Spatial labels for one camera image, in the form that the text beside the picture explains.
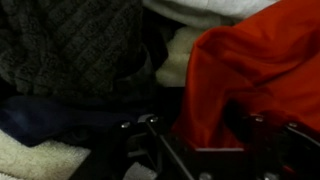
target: knit sweater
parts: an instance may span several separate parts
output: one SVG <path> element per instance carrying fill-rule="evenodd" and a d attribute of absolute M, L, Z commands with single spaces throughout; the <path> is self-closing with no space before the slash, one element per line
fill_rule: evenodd
<path fill-rule="evenodd" d="M 108 97 L 140 52 L 140 0 L 1 0 L 0 76 L 19 92 Z"/>

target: navy cloth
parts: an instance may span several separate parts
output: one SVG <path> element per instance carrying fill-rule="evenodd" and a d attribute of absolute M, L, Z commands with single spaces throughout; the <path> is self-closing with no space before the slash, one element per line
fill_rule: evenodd
<path fill-rule="evenodd" d="M 0 128 L 30 147 L 75 128 L 102 132 L 121 122 L 136 123 L 140 113 L 141 109 L 122 113 L 85 111 L 55 100 L 16 96 L 1 104 Z"/>

